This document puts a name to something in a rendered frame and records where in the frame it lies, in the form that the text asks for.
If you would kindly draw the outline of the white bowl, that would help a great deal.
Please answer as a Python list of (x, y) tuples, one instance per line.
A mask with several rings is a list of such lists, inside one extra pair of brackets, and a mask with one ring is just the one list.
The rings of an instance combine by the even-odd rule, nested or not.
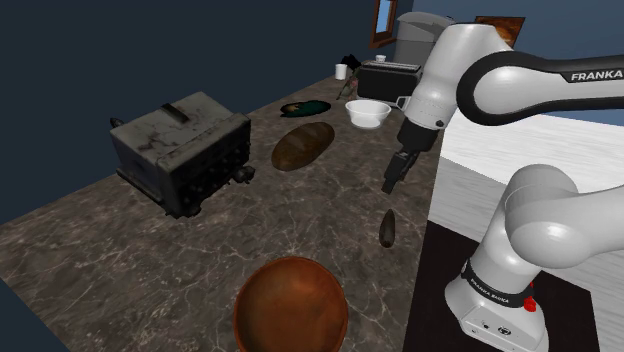
[(367, 99), (352, 100), (345, 104), (350, 122), (361, 129), (379, 128), (392, 111), (383, 102)]

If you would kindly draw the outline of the small dark brown oblong object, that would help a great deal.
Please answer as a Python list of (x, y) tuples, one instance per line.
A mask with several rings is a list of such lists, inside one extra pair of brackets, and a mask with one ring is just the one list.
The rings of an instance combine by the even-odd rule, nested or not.
[(393, 246), (396, 238), (396, 219), (392, 209), (388, 209), (379, 227), (379, 242), (384, 248)]

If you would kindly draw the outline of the black toaster with silver top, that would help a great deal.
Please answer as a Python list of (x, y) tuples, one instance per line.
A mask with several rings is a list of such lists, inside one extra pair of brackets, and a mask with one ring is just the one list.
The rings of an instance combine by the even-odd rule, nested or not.
[(421, 80), (420, 65), (365, 62), (359, 67), (357, 97), (395, 106), (400, 96), (411, 96)]

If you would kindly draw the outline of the small green brown figure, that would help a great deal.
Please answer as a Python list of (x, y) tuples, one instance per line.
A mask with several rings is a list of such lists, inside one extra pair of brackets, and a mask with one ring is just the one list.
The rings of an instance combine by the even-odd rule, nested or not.
[(349, 77), (343, 87), (341, 88), (337, 100), (346, 99), (347, 101), (353, 100), (357, 96), (358, 78), (356, 76)]

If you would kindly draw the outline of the brown bread loaf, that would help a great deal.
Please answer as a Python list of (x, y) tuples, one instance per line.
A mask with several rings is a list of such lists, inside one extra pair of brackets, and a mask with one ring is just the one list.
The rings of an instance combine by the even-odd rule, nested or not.
[(294, 171), (315, 161), (333, 142), (335, 131), (325, 122), (303, 124), (284, 135), (274, 147), (272, 165)]

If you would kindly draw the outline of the dark green plate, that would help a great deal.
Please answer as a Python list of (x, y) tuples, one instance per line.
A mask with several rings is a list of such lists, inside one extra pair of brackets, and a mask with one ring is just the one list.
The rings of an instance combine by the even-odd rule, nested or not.
[(286, 118), (299, 118), (324, 113), (331, 109), (331, 104), (320, 100), (295, 102), (282, 106), (281, 116)]

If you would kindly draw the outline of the brown framed window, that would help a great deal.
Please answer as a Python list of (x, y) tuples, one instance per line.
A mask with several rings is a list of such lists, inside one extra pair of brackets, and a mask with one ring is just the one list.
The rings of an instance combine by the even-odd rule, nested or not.
[(393, 29), (397, 6), (398, 0), (374, 0), (370, 49), (379, 49), (396, 41)]

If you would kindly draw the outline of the black robot stand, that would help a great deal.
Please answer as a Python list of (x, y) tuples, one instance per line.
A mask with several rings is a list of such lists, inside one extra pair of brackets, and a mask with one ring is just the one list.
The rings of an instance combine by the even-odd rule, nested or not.
[[(444, 289), (478, 243), (427, 223), (403, 352), (501, 352), (467, 336), (449, 310)], [(591, 293), (542, 271), (534, 280), (544, 311), (549, 352), (600, 352)]]

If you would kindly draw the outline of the brown wooden bowl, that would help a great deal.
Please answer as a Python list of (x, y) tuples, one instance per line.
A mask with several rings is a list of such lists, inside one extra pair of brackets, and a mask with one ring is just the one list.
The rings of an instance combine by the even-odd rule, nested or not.
[(304, 257), (283, 257), (241, 287), (232, 327), (240, 352), (339, 352), (348, 305), (328, 269)]

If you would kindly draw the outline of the old grey toaster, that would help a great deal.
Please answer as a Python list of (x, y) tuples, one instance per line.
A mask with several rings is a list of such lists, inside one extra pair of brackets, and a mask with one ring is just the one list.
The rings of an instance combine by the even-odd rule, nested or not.
[(110, 120), (117, 174), (174, 218), (234, 180), (248, 183), (251, 120), (199, 91), (130, 122)]

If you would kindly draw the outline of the brown framed wall picture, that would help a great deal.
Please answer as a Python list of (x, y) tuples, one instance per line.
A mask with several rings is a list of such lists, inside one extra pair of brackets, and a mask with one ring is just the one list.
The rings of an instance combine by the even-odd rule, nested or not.
[(517, 16), (476, 16), (476, 23), (493, 25), (499, 36), (513, 48), (525, 22), (525, 17)]

